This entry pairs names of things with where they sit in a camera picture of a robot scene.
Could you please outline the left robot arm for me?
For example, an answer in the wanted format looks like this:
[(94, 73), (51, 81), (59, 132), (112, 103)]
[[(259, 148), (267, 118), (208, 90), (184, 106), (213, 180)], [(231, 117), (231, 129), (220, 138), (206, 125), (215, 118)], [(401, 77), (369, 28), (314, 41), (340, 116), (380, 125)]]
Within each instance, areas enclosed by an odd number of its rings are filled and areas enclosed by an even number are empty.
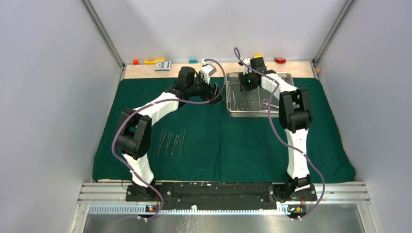
[(138, 185), (137, 194), (143, 200), (153, 199), (156, 193), (156, 188), (152, 185), (154, 174), (147, 155), (153, 125), (167, 114), (190, 103), (191, 97), (199, 97), (201, 104), (214, 105), (222, 101), (223, 96), (218, 84), (210, 84), (211, 76), (215, 72), (216, 67), (213, 64), (202, 65), (199, 71), (192, 67), (182, 67), (172, 87), (155, 100), (144, 106), (122, 111), (114, 145), (126, 159), (132, 181)]

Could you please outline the steel tweezers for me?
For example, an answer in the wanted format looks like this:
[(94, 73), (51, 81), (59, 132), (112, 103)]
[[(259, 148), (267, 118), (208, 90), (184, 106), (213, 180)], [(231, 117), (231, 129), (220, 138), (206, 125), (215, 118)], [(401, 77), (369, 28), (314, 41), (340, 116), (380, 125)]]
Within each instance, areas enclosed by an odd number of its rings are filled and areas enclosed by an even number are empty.
[(179, 152), (180, 155), (183, 152), (183, 146), (184, 146), (184, 141), (185, 141), (185, 133), (186, 133), (185, 129), (183, 129), (180, 133), (180, 152)]
[(175, 137), (175, 140), (174, 140), (174, 143), (173, 143), (173, 147), (172, 147), (171, 155), (174, 155), (174, 152), (175, 152), (175, 150), (176, 150), (177, 144), (178, 144), (178, 142), (179, 142), (179, 137), (180, 137), (180, 135), (177, 135), (177, 136)]
[(170, 148), (172, 136), (173, 136), (173, 132), (169, 132), (167, 143), (166, 143), (166, 152), (165, 152), (166, 155), (168, 154), (168, 151), (169, 151), (169, 148)]
[(165, 140), (166, 134), (167, 134), (167, 130), (163, 130), (162, 133), (161, 133), (161, 136), (160, 136), (160, 140), (159, 140), (159, 145), (158, 145), (158, 149), (157, 149), (157, 155), (160, 154), (160, 151), (161, 151), (163, 142), (164, 142), (164, 140)]

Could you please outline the metal mesh instrument tray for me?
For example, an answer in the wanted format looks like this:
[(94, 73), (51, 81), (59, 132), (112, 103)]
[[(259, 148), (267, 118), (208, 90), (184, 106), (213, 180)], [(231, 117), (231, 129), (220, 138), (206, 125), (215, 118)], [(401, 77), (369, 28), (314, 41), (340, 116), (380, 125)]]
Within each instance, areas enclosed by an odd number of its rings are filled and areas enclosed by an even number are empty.
[(261, 86), (243, 91), (239, 72), (226, 75), (226, 108), (231, 117), (267, 117), (271, 92)]

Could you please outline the dark green surgical drape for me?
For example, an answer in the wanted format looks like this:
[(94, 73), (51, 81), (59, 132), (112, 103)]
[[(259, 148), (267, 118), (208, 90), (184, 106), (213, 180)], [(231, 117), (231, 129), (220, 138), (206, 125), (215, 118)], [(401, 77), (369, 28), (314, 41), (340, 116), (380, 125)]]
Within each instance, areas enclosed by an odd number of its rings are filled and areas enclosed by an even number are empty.
[[(307, 88), (312, 102), (313, 121), (307, 137), (307, 154), (314, 164), (310, 169), (314, 183), (343, 183), (355, 179), (356, 171), (343, 148), (338, 127), (321, 83), (314, 78), (295, 78), (297, 87)], [(98, 146), (92, 178), (130, 180), (129, 169), (111, 151), (120, 113), (157, 98), (174, 80), (127, 79), (120, 82)], [(183, 152), (180, 138), (171, 155), (175, 137), (185, 129)], [(167, 130), (160, 154), (160, 136)], [(166, 155), (169, 132), (173, 132)], [(148, 151), (150, 168), (157, 180), (213, 182), (284, 182), (288, 167), (286, 135), (274, 118), (231, 117), (225, 102), (216, 105), (190, 104), (163, 117), (152, 128)]]

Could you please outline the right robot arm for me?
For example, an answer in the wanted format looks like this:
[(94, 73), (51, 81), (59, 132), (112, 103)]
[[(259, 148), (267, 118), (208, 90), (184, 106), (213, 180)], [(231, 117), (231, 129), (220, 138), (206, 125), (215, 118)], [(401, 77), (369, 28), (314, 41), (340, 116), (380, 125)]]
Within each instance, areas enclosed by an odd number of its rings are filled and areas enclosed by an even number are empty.
[(240, 59), (239, 74), (242, 90), (258, 87), (278, 99), (278, 119), (287, 136), (289, 162), (285, 194), (298, 200), (311, 185), (307, 160), (307, 136), (313, 120), (309, 91), (284, 81), (275, 71), (268, 70), (262, 57)]

